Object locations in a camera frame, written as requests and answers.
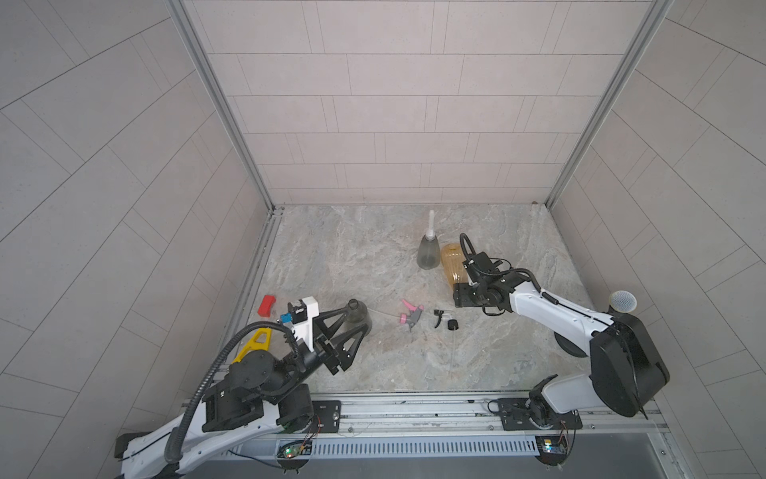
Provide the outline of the orange translucent spray bottle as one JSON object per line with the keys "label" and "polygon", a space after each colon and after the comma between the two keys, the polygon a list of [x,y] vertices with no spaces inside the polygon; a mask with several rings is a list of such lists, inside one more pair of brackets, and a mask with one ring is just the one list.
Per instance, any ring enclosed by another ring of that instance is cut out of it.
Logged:
{"label": "orange translucent spray bottle", "polygon": [[450,287],[469,282],[468,273],[463,265],[464,261],[466,261],[465,255],[458,243],[449,243],[442,247],[441,263]]}

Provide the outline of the clear grey spray bottle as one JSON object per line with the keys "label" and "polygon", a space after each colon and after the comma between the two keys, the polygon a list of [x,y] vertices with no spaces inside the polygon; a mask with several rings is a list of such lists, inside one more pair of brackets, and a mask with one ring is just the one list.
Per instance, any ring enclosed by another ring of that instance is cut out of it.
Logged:
{"label": "clear grey spray bottle", "polygon": [[416,255],[416,263],[420,269],[436,269],[441,263],[441,249],[436,236],[424,235],[420,241]]}

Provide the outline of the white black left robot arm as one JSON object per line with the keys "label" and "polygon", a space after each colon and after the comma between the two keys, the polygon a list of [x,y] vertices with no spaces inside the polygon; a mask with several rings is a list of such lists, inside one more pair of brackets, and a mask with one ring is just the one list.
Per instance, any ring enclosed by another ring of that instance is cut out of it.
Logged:
{"label": "white black left robot arm", "polygon": [[331,374],[349,369],[371,327],[361,301],[322,313],[311,297],[280,321],[247,325],[215,357],[183,414],[153,432],[117,439],[121,477],[181,478],[270,434],[294,435],[275,464],[299,469],[315,437],[339,429],[341,409],[337,400],[313,400],[305,381],[321,367]]}

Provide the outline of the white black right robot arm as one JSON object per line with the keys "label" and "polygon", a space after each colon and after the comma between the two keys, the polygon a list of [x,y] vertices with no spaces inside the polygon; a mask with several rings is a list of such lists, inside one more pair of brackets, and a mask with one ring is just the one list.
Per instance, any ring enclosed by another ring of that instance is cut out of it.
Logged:
{"label": "white black right robot arm", "polygon": [[608,407],[624,417],[644,410],[670,381],[670,373],[640,319],[598,313],[550,293],[527,269],[498,269],[494,261],[463,263],[468,283],[455,287],[457,307],[494,307],[554,331],[560,347],[590,361],[590,372],[552,375],[529,392],[530,421],[540,429],[582,408]]}

